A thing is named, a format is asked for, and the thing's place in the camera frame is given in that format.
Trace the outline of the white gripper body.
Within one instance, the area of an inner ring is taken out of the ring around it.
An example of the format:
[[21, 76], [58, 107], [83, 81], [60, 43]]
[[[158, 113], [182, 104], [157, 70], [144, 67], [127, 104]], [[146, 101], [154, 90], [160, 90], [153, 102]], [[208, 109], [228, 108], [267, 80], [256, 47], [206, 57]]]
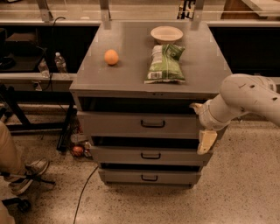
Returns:
[[199, 108], [199, 121], [201, 125], [207, 130], [222, 130], [230, 124], [230, 121], [220, 122], [214, 118], [210, 112], [210, 100], [206, 101]]

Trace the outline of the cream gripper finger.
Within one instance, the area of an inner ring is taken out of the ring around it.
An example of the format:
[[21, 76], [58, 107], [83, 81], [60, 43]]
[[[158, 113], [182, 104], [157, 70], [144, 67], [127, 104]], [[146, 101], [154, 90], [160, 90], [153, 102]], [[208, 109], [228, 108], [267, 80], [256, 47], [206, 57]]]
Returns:
[[213, 130], [201, 130], [199, 132], [199, 146], [197, 153], [204, 155], [209, 152], [217, 138], [217, 132]]
[[191, 109], [193, 109], [194, 112], [198, 115], [200, 113], [200, 108], [202, 107], [202, 104], [201, 103], [191, 103], [189, 105], [189, 107]]

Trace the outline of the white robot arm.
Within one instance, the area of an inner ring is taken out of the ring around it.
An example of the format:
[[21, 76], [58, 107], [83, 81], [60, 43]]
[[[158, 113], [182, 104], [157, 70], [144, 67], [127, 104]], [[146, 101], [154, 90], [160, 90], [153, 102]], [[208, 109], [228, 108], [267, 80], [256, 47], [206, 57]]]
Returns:
[[280, 125], [280, 94], [269, 77], [232, 74], [220, 85], [220, 93], [205, 103], [190, 105], [204, 127], [199, 132], [197, 153], [203, 155], [212, 148], [219, 130], [236, 117], [252, 113]]

